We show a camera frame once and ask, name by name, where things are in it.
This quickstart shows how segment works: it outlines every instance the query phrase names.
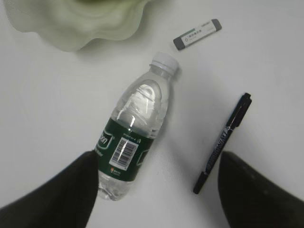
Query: white bottle cap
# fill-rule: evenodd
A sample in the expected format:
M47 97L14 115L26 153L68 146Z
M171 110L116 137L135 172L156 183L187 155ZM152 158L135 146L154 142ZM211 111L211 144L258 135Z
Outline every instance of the white bottle cap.
M169 74L174 75L179 68L179 63L168 54L158 52L153 57L151 65L157 66Z

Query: white surface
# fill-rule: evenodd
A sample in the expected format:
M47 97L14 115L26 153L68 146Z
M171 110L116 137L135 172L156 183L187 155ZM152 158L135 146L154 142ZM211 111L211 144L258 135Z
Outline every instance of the white surface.
M93 149L123 90L157 51L181 66L164 133L122 201L97 199L88 227L227 228L215 167L203 164L244 92L253 103L226 150L304 200L304 2L164 0L139 31L76 53L16 32L0 6L0 205ZM217 18L223 30L178 52L172 40Z

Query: black marker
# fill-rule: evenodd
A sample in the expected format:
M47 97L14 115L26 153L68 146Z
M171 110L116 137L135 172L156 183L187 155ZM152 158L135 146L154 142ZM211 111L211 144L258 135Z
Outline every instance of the black marker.
M245 116L246 111L248 110L252 100L250 99L250 94L245 93L240 101L238 102L236 108L234 109L232 115L230 116L226 127L223 130L221 137L219 138L214 150L207 162L206 170L202 172L199 176L198 181L195 184L193 192L198 194L203 187L204 183L206 182L211 170L217 161L220 153L222 152L225 144L227 143L230 135L232 134L233 130L241 124L242 119Z

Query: plastic bottle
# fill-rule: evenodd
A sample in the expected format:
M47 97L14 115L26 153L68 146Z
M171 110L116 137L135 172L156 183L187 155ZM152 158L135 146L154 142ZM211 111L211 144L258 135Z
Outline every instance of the plastic bottle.
M95 147L103 199L120 200L128 192L166 116L178 62L157 53L150 66L120 98Z

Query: bottle label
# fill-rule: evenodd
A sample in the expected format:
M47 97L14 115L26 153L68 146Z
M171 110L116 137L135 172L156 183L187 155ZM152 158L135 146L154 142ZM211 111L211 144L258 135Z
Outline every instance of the bottle label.
M98 169L121 181L133 181L153 139L143 137L110 119L95 151Z

